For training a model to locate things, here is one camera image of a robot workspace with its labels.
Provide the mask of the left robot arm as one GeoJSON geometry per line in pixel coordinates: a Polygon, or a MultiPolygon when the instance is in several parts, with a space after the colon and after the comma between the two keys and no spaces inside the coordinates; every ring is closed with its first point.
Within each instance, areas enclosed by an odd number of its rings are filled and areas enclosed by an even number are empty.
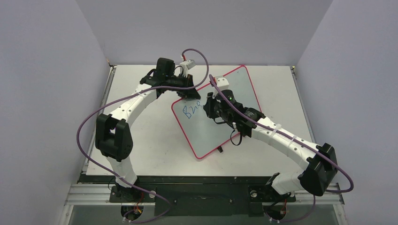
{"type": "Polygon", "coordinates": [[[110,114],[102,113],[97,117],[95,147],[116,173],[114,192],[117,197],[133,202],[142,195],[140,188],[134,185],[138,177],[130,159],[133,148],[131,125],[150,103],[168,90],[176,91],[180,98],[200,99],[193,87],[193,76],[188,73],[195,65],[194,60],[184,60],[179,64],[179,75],[175,75],[174,61],[159,58],[156,68],[140,80],[133,93],[135,97],[124,101],[110,114]]]}

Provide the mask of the black table front rail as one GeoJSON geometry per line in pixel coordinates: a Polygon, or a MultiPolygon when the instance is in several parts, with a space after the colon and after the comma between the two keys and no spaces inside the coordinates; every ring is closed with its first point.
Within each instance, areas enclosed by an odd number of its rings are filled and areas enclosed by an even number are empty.
{"type": "Polygon", "coordinates": [[[114,176],[85,175],[78,182],[105,184],[108,201],[122,204],[136,216],[153,203],[156,216],[284,216],[286,203],[296,202],[297,193],[280,195],[271,189],[269,177],[139,176],[135,188],[117,184],[114,176]]]}

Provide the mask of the aluminium frame rail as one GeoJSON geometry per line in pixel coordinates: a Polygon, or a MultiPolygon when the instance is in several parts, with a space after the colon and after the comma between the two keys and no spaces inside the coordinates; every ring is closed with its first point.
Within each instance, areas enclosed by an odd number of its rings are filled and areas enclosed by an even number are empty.
{"type": "Polygon", "coordinates": [[[111,188],[107,184],[72,184],[65,205],[102,206],[113,205],[110,201],[111,188]]]}

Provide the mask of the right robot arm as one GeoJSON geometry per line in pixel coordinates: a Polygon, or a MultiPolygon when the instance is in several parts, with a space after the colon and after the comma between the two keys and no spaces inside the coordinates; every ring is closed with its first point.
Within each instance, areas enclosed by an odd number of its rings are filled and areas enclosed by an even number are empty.
{"type": "Polygon", "coordinates": [[[223,123],[248,136],[263,141],[293,160],[300,169],[296,172],[275,173],[265,186],[265,195],[277,200],[284,194],[305,190],[323,196],[337,173],[334,148],[325,143],[320,146],[294,136],[275,124],[261,111],[244,107],[237,102],[231,90],[223,90],[225,99],[217,92],[209,92],[203,106],[207,117],[221,118],[223,123]]]}

